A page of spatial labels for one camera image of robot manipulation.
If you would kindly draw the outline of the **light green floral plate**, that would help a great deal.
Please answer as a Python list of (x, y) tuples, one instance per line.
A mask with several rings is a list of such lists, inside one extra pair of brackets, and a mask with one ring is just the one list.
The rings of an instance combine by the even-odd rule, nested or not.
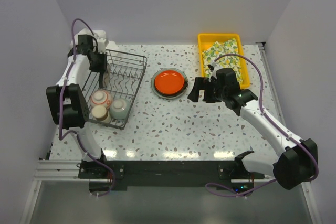
[(164, 68), (153, 75), (151, 88), (158, 97), (174, 100), (185, 93), (188, 88), (188, 79), (179, 69)]

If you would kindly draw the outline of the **dark teal plate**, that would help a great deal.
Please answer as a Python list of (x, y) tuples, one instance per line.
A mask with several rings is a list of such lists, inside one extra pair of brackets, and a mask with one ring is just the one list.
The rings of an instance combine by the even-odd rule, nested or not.
[(107, 68), (104, 72), (99, 74), (99, 88), (105, 89), (110, 80), (111, 67), (110, 64), (107, 64)]

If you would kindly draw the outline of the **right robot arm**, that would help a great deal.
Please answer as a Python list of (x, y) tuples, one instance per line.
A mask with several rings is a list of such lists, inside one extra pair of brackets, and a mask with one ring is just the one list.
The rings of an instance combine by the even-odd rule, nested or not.
[(303, 140), (287, 129), (261, 105), (261, 98), (252, 91), (240, 88), (231, 68), (216, 68), (209, 78), (197, 77), (188, 99), (198, 102), (204, 91), (206, 103), (224, 102), (226, 107), (252, 125), (269, 143), (277, 161), (248, 160), (247, 155), (236, 157), (234, 173), (246, 178), (252, 172), (272, 175), (285, 189), (290, 190), (318, 176), (318, 149), (312, 139)]

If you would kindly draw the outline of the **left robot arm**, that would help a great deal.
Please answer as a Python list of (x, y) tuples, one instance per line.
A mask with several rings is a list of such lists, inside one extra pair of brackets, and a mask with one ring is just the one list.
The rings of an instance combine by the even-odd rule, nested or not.
[(90, 111), (83, 94), (83, 86), (86, 75), (94, 72), (98, 74), (99, 87), (105, 86), (104, 79), (108, 75), (108, 43), (104, 30), (83, 29), (76, 34), (61, 79), (46, 89), (52, 119), (59, 126), (59, 139), (72, 136), (82, 153), (82, 160), (96, 160), (91, 164), (90, 171), (97, 178), (108, 174), (109, 165), (98, 160), (103, 152), (88, 126)]

